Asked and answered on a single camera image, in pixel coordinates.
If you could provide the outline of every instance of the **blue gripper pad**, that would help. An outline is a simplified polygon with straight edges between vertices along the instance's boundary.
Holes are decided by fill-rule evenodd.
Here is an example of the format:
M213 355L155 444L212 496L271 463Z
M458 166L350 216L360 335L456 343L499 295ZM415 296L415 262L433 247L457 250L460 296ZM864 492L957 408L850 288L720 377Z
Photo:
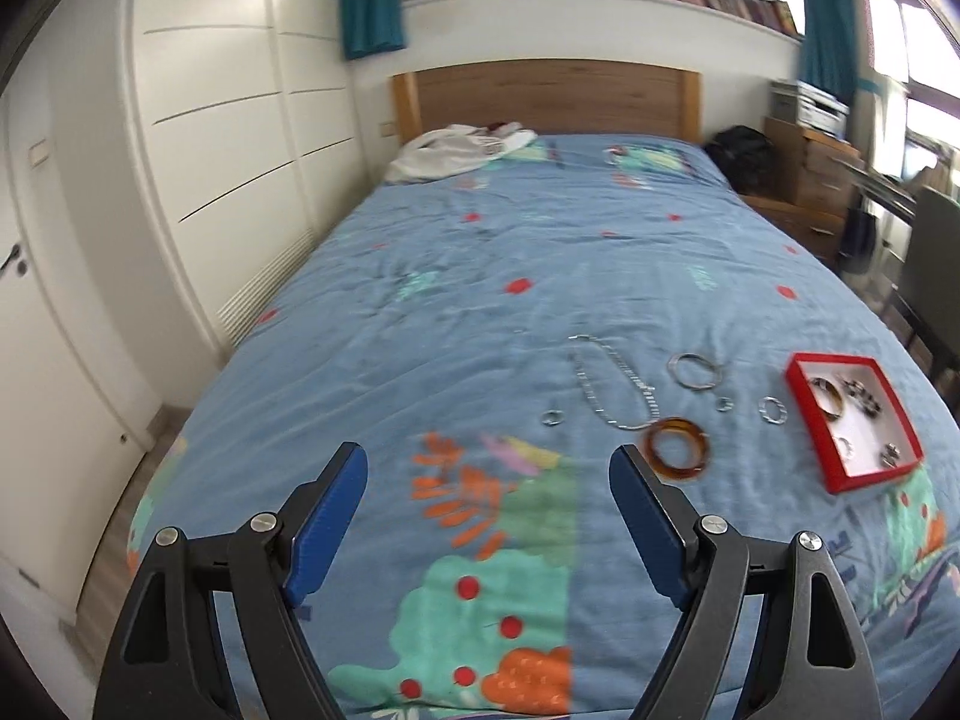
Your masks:
M367 453L357 446L294 540L283 586L291 607L304 603L323 584L366 487Z
M683 577L683 543L623 447L610 459L610 490L654 589L685 610L693 590Z

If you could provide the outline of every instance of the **wooden floor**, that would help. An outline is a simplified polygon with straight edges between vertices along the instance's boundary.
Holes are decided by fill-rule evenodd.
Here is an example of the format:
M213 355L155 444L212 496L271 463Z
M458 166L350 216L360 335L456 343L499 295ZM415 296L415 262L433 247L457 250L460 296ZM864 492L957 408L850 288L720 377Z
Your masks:
M130 483L114 509L107 530L93 556L77 605L77 624L68 631L80 661L96 682L107 656L107 645L120 616L120 608L131 585L127 568L127 536L137 504L157 466L184 427L189 412L171 413L167 428L157 445L140 461Z

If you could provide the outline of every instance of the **silver chain necklace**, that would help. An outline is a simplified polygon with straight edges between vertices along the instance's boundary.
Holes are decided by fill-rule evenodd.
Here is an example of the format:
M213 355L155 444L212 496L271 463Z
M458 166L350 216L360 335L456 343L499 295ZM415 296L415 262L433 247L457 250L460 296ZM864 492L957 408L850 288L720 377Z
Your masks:
M603 351L605 351L610 359L616 363L616 366L620 368L620 371L625 375L631 382L634 383L634 386L640 390L640 393L643 395L643 399L647 402L647 410L650 412L651 420L645 422L642 425L623 425L617 422L615 419L608 417L607 412L603 410L603 407L600 406L600 401L597 400L596 392L593 390L593 383L590 381L589 376L587 376L587 369L584 367L584 360L580 356L580 353L576 348L570 349L570 359L573 360L573 367L577 372L577 381L580 382L580 389L584 391L584 395L587 397L587 403L589 403L593 412L601 419L603 419L608 425L613 425L620 430L644 430L645 428L650 427L654 422L659 420L659 406L656 405L656 399L654 399L654 388L645 384L645 382L640 379L640 376L634 372L630 365L627 365L627 362L624 361L622 357L618 354L616 349L612 346L609 346L603 341L600 341L600 338L590 336L587 334L579 334L577 336L570 336L570 341L589 341L590 343L595 343Z

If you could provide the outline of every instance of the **curtain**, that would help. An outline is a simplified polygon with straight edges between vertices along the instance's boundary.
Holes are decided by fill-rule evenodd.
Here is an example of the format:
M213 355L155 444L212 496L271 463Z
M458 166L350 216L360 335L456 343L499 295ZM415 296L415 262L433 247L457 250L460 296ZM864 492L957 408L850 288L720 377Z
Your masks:
M406 46L400 0L340 0L344 56L359 59Z
M806 35L800 48L800 80L844 105L853 104L859 79L859 6L854 0L803 0Z

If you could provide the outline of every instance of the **blue bedsheet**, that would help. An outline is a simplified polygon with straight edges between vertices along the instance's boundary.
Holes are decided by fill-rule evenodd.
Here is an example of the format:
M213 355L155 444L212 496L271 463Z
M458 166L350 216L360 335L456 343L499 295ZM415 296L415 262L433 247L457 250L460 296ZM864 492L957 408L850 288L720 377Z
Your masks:
M587 405L577 333L616 348L664 415L709 433L712 462L683 483L700 512L749 536L824 537L885 716L909 717L960 647L957 427L847 287L674 141L544 139L469 175L378 189L203 396L138 509L131 564L162 526L224 533L275 509L354 440L370 483L301 620L344 710L626 717L678 613L611 498L608 458L632 435ZM670 378L667 360L688 351L723 364L720 389ZM923 468L828 494L784 380L795 351L880 360ZM613 362L581 353L611 415L645 420ZM784 426L760 419L765 395L786 404ZM555 427L541 423L551 409ZM744 608L712 717L733 711L757 613ZM251 696L235 620L222 627Z

